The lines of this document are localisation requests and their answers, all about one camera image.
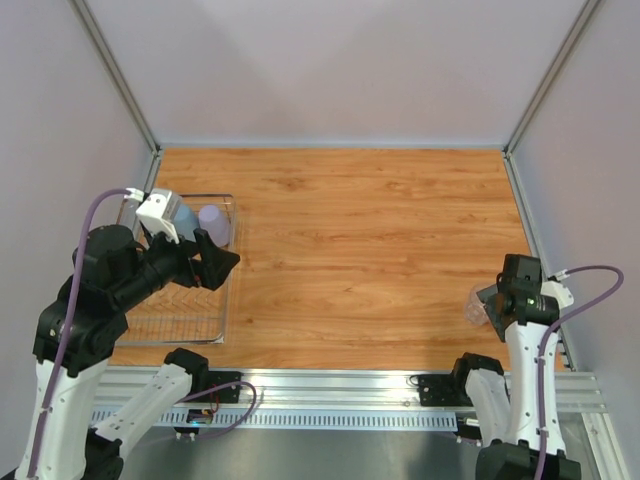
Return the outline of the blue plastic cup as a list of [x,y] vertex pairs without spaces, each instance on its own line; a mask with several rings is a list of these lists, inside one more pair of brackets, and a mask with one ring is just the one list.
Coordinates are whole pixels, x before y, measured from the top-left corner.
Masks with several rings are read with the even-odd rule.
[[199,228],[199,220],[194,211],[186,204],[181,204],[174,217],[176,232],[188,241],[195,241],[194,230]]

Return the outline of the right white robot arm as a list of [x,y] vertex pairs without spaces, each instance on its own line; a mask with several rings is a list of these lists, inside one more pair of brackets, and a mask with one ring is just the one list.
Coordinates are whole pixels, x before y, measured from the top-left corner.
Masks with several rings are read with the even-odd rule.
[[507,345],[511,372],[469,352],[452,371],[452,396],[472,405],[479,422],[476,478],[581,478],[580,463],[567,456],[555,390],[556,323],[570,302],[566,288],[544,280],[538,258],[508,254],[494,286],[477,298]]

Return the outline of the purple plastic cup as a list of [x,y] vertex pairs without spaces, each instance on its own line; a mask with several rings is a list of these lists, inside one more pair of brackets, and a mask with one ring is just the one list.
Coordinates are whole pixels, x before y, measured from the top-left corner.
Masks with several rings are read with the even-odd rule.
[[225,247],[229,244],[230,222],[220,208],[216,205],[203,206],[198,212],[198,220],[216,246]]

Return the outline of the clear glass cup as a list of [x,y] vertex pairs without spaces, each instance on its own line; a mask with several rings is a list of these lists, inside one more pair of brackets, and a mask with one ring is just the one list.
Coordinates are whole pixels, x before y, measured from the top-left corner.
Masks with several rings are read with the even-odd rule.
[[489,322],[485,305],[476,290],[471,290],[463,308],[464,318],[472,325],[482,326]]

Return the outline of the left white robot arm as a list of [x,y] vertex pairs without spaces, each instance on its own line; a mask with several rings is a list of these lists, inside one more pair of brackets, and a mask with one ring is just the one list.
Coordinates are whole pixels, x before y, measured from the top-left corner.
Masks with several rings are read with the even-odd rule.
[[84,233],[73,275],[39,317],[36,409],[24,457],[9,478],[116,479],[162,413],[209,394],[208,360],[177,348],[113,420],[89,424],[100,379],[128,329],[127,313],[170,283],[215,291],[239,261],[202,229],[192,241],[160,233],[148,246],[123,225]]

